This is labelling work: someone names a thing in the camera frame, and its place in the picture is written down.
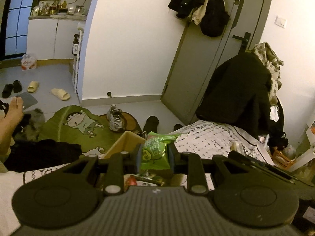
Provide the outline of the brown cardboard box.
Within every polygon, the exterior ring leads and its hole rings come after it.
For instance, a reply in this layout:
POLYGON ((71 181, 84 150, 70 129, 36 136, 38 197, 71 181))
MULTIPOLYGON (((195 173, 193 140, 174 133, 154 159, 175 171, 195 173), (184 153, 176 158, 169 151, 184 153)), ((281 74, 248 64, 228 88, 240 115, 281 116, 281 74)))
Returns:
POLYGON ((144 144, 145 139, 133 132, 124 132, 111 148, 100 156, 101 159, 110 158, 111 155, 122 151, 133 152, 138 144, 144 144))

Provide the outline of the green cartoon floor mat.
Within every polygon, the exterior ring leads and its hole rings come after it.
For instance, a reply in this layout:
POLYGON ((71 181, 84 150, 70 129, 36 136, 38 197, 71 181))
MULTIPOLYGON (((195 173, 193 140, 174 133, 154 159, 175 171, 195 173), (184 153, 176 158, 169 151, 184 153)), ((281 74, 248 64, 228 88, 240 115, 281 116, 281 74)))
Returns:
POLYGON ((109 128, 106 116, 98 116, 83 107, 70 105, 58 110, 45 122, 38 140, 79 144, 83 155, 104 155, 121 135, 121 132, 109 128))

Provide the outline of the dark clothes hanging on door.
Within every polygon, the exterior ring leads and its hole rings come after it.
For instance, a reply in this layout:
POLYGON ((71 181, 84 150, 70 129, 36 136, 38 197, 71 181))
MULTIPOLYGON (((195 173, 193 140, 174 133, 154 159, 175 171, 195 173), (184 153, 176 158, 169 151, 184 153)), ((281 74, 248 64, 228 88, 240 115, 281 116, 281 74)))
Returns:
POLYGON ((177 18, 199 26, 208 37, 221 36, 230 20, 224 0, 171 0, 168 8, 176 12, 177 18))

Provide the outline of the white kitchen cabinet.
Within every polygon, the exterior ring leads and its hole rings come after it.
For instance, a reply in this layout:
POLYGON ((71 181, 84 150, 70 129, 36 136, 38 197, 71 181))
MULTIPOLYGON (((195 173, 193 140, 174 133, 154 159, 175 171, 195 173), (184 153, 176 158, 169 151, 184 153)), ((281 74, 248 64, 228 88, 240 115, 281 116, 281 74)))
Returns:
POLYGON ((30 19, 26 53, 34 54, 37 60, 72 59, 74 35, 86 20, 87 16, 79 15, 30 19))

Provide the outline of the green snack packet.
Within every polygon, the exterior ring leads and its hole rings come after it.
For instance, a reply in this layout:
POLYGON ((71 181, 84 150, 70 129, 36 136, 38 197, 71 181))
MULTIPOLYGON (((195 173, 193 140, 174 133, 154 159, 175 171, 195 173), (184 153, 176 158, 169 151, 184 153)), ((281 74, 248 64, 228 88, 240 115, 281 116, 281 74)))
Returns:
POLYGON ((151 171, 170 177, 173 174, 168 154, 168 145, 180 134, 158 134, 149 132, 141 150, 139 172, 151 171))

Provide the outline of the person's bare foot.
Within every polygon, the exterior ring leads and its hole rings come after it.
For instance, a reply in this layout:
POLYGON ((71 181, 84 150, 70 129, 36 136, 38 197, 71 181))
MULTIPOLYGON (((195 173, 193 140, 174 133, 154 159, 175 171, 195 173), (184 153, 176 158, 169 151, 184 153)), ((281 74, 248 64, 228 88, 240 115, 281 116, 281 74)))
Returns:
POLYGON ((8 152, 11 137, 23 118, 23 99, 14 97, 8 108, 7 115, 1 120, 1 155, 8 152))

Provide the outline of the red white plastic bag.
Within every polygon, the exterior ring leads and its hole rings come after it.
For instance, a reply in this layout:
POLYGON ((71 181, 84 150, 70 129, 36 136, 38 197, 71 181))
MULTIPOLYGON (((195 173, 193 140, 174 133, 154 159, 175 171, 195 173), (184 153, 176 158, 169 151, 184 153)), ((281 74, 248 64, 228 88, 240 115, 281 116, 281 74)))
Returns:
POLYGON ((24 54, 21 59, 21 69, 22 70, 33 70, 37 67, 36 56, 32 53, 24 54))

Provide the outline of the clear white cake pack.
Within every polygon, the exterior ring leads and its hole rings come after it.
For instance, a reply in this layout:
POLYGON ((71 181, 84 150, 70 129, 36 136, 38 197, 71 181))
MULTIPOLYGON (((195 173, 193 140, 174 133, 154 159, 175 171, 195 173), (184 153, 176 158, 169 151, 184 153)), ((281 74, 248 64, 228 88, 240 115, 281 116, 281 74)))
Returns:
POLYGON ((236 151, 236 152, 242 154, 243 156, 247 155, 244 145, 242 143, 239 143, 238 141, 234 141, 232 143, 232 145, 230 146, 230 150, 231 151, 236 151))

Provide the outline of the patterned beige hoodie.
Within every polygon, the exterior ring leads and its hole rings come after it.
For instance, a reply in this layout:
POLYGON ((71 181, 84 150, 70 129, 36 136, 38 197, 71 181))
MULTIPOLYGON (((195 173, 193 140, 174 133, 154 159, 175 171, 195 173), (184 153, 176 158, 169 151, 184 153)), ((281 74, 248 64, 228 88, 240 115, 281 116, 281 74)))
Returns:
POLYGON ((275 51, 273 51, 267 42, 256 44, 251 53, 259 58, 271 74, 269 100, 270 104, 276 105, 278 103, 277 91, 282 87, 280 69, 284 65, 284 62, 278 58, 275 51))

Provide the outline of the dark spray bottle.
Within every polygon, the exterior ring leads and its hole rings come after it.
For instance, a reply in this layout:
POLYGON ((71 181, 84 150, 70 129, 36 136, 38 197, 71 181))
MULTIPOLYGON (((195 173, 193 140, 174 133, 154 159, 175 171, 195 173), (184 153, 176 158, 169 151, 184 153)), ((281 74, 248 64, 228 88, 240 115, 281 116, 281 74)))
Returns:
POLYGON ((72 54, 73 55, 77 55, 78 54, 79 38, 80 38, 80 36, 78 34, 74 35, 73 46, 72 46, 72 54))

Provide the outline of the white desk shelf unit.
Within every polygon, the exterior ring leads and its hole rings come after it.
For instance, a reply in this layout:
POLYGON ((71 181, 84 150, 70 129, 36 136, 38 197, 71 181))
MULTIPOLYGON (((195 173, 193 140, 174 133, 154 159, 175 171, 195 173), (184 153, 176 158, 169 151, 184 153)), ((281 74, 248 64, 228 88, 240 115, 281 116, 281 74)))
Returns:
POLYGON ((302 140, 297 148, 297 158, 294 164, 288 169, 294 172, 309 162, 314 160, 314 110, 306 121, 305 131, 302 134, 302 140))

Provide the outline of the red snack packet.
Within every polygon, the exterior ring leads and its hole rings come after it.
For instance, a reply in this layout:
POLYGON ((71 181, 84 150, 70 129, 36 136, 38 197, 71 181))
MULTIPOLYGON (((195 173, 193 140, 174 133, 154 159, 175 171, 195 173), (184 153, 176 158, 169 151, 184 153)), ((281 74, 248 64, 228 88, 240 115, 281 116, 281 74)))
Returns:
POLYGON ((125 186, 163 186, 165 180, 155 174, 128 174, 124 177, 125 186))

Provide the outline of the black slipper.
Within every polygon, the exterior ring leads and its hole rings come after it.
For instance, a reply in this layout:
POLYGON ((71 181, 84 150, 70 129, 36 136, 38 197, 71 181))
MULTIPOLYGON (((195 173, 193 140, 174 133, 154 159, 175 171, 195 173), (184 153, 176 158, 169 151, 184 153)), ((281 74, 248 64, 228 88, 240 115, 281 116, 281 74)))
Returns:
POLYGON ((158 131, 159 120, 156 116, 149 116, 146 120, 143 131, 147 134, 150 132, 157 133, 158 131))

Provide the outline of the grey room door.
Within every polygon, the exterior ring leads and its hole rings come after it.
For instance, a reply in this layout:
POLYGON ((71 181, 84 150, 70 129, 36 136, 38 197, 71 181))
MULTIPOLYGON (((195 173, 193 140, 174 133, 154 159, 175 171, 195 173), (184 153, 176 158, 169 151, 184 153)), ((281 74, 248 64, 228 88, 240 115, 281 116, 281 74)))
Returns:
POLYGON ((162 103, 184 124, 196 121, 215 69, 260 42, 272 0, 225 0, 230 16, 219 37, 187 23, 162 92, 162 103))

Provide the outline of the beige slipper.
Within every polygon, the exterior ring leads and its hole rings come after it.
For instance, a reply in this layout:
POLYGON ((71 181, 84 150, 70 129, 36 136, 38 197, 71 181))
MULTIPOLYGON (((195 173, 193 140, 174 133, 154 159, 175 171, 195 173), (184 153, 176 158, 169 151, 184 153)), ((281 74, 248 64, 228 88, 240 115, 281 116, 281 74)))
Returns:
POLYGON ((51 93, 62 101, 67 101, 70 99, 70 94, 64 89, 53 88, 51 93))
POLYGON ((27 87, 27 92, 34 93, 37 91, 38 87, 39 87, 39 82, 38 81, 32 81, 32 82, 30 82, 29 86, 27 87))

